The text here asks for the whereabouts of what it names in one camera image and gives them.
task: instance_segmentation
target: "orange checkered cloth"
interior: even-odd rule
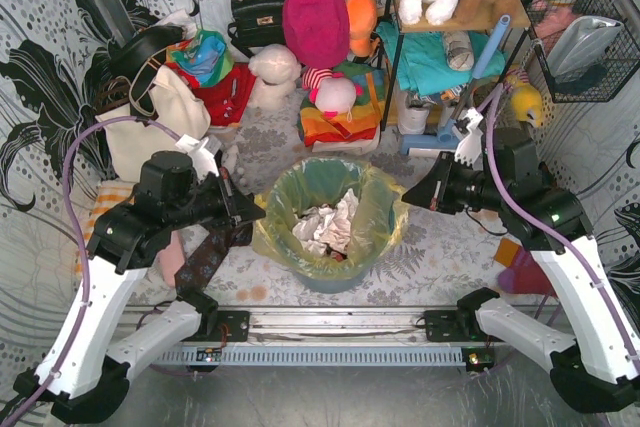
[[[95,226],[98,217],[120,202],[127,200],[131,196],[134,185],[136,184],[133,182],[123,182],[121,180],[106,180],[102,182],[98,188],[98,197],[93,205],[93,210],[82,229],[85,245],[87,245],[87,242],[89,242],[89,239],[91,238],[91,234],[93,234],[93,227]],[[80,255],[77,255],[76,257],[75,273],[77,276],[81,277],[82,265],[80,264]]]

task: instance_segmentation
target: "wire basket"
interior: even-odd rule
[[[640,67],[638,43],[612,0],[522,1],[531,20],[531,37],[541,40],[535,49],[536,55],[554,103],[608,102]],[[569,20],[573,18],[571,14],[606,17],[622,22],[623,26],[597,60],[554,77],[549,69],[547,55],[564,33],[564,29],[554,32],[550,28],[550,20],[562,19],[563,22],[557,22],[556,25],[568,26]]]

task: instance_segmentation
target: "white tote bag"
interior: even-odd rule
[[[209,112],[180,77],[163,65],[158,69],[153,86],[149,95],[158,113],[156,121],[178,135],[204,137],[211,123]],[[96,118],[104,121],[128,115],[129,104],[125,104]],[[106,126],[105,131],[113,168],[118,177],[127,182],[140,181],[140,168],[154,153],[179,150],[175,141],[162,130],[141,122],[117,122]]]

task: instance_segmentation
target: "teal cloth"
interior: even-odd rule
[[[393,61],[398,41],[397,27],[389,22],[380,22],[376,32],[384,42],[389,60]],[[476,32],[469,32],[469,37],[473,54],[479,59],[489,37]],[[496,51],[483,77],[500,75],[505,64],[504,54]],[[398,83],[402,90],[411,90],[420,95],[435,94],[468,83],[471,81],[471,72],[458,72],[449,68],[441,33],[405,34],[398,66]]]

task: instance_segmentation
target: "trash bin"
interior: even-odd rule
[[[303,249],[291,229],[310,207],[334,206],[349,189],[360,200],[351,223],[347,258],[317,257]],[[253,249],[288,267],[307,287],[334,294],[358,285],[373,262],[397,245],[408,219],[405,189],[366,162],[312,158],[283,173],[256,203],[267,215],[256,222]]]

